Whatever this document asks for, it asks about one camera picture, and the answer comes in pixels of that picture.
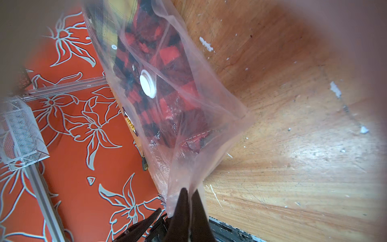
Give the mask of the yellow green plaid shirt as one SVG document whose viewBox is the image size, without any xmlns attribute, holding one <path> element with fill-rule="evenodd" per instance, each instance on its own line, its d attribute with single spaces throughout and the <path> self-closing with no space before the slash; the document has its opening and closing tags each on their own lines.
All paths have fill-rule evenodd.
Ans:
<svg viewBox="0 0 387 242">
<path fill-rule="evenodd" d="M 99 60 L 116 56 L 121 29 L 133 23 L 140 1 L 87 1 L 83 14 Z"/>
</svg>

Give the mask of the red black plaid shirt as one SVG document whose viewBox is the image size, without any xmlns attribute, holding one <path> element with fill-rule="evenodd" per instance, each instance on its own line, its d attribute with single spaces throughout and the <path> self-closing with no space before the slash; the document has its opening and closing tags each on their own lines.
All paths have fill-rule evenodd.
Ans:
<svg viewBox="0 0 387 242">
<path fill-rule="evenodd" d="M 198 91 L 179 34 L 157 16 L 151 1 L 140 1 L 125 38 L 118 41 L 114 72 L 139 118 L 138 128 L 151 145 L 180 145 L 199 152 L 209 137 L 202 109 L 191 102 Z M 140 84 L 147 70 L 156 83 L 155 98 Z"/>
</svg>

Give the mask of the clear plastic vacuum bag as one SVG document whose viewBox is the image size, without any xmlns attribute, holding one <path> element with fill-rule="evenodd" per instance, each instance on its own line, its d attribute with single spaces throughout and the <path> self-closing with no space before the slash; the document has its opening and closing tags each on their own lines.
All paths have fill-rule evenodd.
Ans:
<svg viewBox="0 0 387 242">
<path fill-rule="evenodd" d="M 171 1 L 87 1 L 106 79 L 140 140 L 169 216 L 252 123 L 218 80 Z"/>
</svg>

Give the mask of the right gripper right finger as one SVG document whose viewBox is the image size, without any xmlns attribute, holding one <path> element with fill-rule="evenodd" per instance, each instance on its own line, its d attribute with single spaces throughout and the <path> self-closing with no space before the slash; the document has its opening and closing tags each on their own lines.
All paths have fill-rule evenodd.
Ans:
<svg viewBox="0 0 387 242">
<path fill-rule="evenodd" d="M 191 198 L 191 241 L 216 242 L 198 190 Z"/>
</svg>

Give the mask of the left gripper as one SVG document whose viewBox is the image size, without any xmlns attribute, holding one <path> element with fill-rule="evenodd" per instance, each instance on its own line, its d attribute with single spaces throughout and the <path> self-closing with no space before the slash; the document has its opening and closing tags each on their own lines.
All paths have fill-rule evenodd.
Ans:
<svg viewBox="0 0 387 242">
<path fill-rule="evenodd" d="M 169 220 L 161 208 L 154 211 L 148 218 L 130 226 L 121 233 L 114 242 L 162 242 L 167 235 Z"/>
</svg>

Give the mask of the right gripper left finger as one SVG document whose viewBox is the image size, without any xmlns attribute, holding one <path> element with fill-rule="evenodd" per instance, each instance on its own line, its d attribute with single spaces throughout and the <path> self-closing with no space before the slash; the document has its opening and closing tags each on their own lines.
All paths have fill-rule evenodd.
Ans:
<svg viewBox="0 0 387 242">
<path fill-rule="evenodd" d="M 188 192 L 182 188 L 164 242 L 187 242 L 190 224 Z"/>
</svg>

